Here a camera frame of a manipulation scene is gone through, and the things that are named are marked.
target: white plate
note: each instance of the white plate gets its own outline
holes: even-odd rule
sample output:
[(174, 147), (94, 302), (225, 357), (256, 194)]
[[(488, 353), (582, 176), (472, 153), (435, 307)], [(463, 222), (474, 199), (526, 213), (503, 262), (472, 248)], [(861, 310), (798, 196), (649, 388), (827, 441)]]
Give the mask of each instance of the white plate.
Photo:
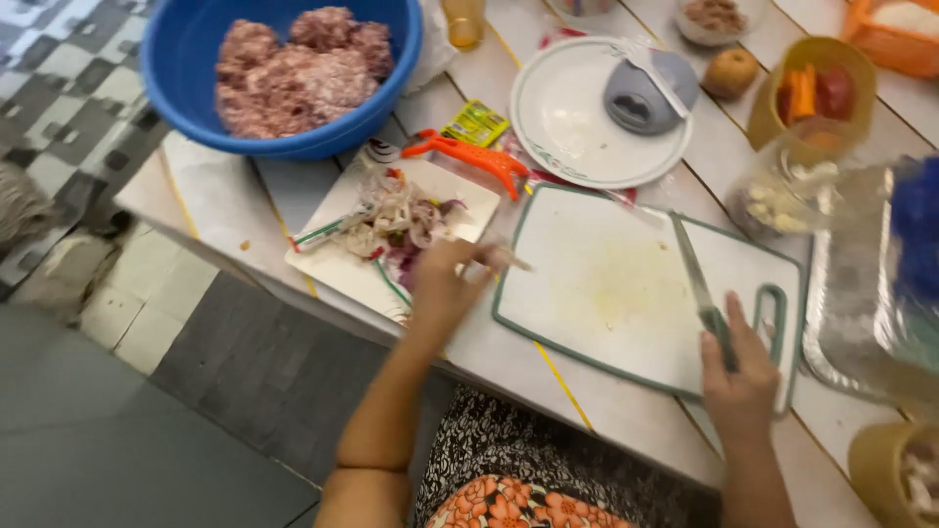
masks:
[(535, 55), (512, 86), (509, 118), (522, 147), (558, 178), (594, 189), (625, 189), (665, 175), (682, 160), (691, 116), (669, 132), (620, 128), (603, 91), (623, 61), (622, 39), (580, 37)]
[[(405, 178), (417, 184), (431, 198), (463, 200), (467, 211), (458, 217), (459, 223), (452, 226), (453, 234), (461, 239), (479, 240), (499, 204), (498, 194), (433, 163), (413, 158), (397, 160), (387, 166), (404, 171)], [(348, 214), (359, 203), (358, 186), (363, 177), (362, 172), (344, 172), (303, 230), (316, 229)], [(382, 280), (375, 266), (352, 255), (335, 241), (299, 254), (289, 251), (284, 260), (391, 320), (398, 323), (406, 320), (401, 302)]]

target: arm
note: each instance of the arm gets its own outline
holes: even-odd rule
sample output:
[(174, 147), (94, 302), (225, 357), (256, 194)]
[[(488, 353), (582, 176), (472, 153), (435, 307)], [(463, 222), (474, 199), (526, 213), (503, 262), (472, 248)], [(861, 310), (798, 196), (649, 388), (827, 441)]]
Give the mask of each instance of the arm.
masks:
[(724, 528), (795, 528), (770, 424), (779, 372), (744, 319), (736, 294), (727, 296), (731, 345), (740, 371), (729, 373), (712, 334), (701, 336), (704, 407), (724, 447)]
[(431, 361), (491, 277), (486, 273), (465, 281), (454, 269), (474, 258), (483, 260), (485, 253), (466, 241), (445, 241), (423, 255), (410, 327), (346, 425), (314, 527), (404, 525), (423, 382)]

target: person's right hand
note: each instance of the person's right hand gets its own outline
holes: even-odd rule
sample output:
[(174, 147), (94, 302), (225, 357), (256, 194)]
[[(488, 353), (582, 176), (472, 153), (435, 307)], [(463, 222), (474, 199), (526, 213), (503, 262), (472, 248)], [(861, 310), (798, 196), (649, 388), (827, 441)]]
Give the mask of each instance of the person's right hand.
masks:
[(727, 294), (727, 324), (738, 372), (728, 372), (720, 345), (709, 332), (701, 333), (704, 408), (711, 416), (725, 452), (740, 446), (770, 442), (773, 403), (779, 371), (769, 359), (760, 337), (744, 318), (740, 298)]

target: white table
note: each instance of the white table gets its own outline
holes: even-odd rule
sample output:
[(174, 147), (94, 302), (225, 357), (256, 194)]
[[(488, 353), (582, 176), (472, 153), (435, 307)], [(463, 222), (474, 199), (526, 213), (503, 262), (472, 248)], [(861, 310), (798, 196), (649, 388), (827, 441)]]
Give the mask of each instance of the white table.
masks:
[[(741, 42), (763, 65), (757, 82), (789, 45), (806, 35), (806, 29), (835, 36), (848, 7), (844, 0), (777, 1), (756, 32)], [(490, 27), (482, 45), (460, 54), (447, 75), (402, 99), (380, 136), (401, 145), (408, 134), (442, 126), (466, 98), (506, 111), (519, 63), (535, 53), (539, 38), (558, 20), (591, 33), (649, 35), (683, 53), (703, 73), (712, 52), (681, 40), (670, 21), (671, 1), (623, 0), (613, 7), (603, 17), (559, 18), (541, 0), (490, 0), (486, 12)], [(870, 140), (863, 148), (866, 156), (923, 155), (933, 150), (939, 143), (936, 85), (886, 71), (879, 80), (880, 99)], [(755, 91), (733, 103), (701, 98), (694, 108), (696, 131), (684, 162), (665, 178), (641, 187), (639, 200), (668, 204), (733, 229), (719, 200), (752, 155), (743, 130)], [(396, 325), (314, 284), (283, 259), (288, 248), (285, 233), (305, 224), (349, 155), (313, 163), (261, 161), (259, 179), (243, 159), (174, 134), (117, 200), (199, 255), (285, 302), (390, 345), (400, 332)], [(493, 230), (510, 233), (519, 210), (519, 206), (505, 207)], [(776, 248), (808, 262), (808, 240), (784, 241)], [(707, 485), (719, 484), (719, 447), (700, 406), (612, 377), (553, 350), (542, 352), (492, 320), (491, 299), (490, 292), (448, 347), (448, 368), (592, 429), (608, 442), (675, 472)], [(902, 419), (895, 409), (830, 390), (803, 372), (796, 376), (792, 412), (776, 423), (774, 441), (800, 526), (877, 525), (847, 480), (847, 448), (863, 426)]]

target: blue plastic bowl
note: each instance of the blue plastic bowl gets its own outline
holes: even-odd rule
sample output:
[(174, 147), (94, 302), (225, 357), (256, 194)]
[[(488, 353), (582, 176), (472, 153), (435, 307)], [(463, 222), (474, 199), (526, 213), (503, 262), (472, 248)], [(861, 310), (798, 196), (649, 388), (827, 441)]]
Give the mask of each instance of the blue plastic bowl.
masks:
[[(215, 64), (228, 26), (261, 22), (286, 39), (303, 11), (336, 5), (352, 9), (358, 21), (391, 28), (391, 77), (362, 106), (318, 129), (277, 139), (229, 135), (215, 110)], [(418, 0), (165, 0), (141, 47), (146, 94), (174, 128), (203, 145), (248, 156), (326, 158), (361, 144), (388, 120), (421, 53), (422, 20)]]

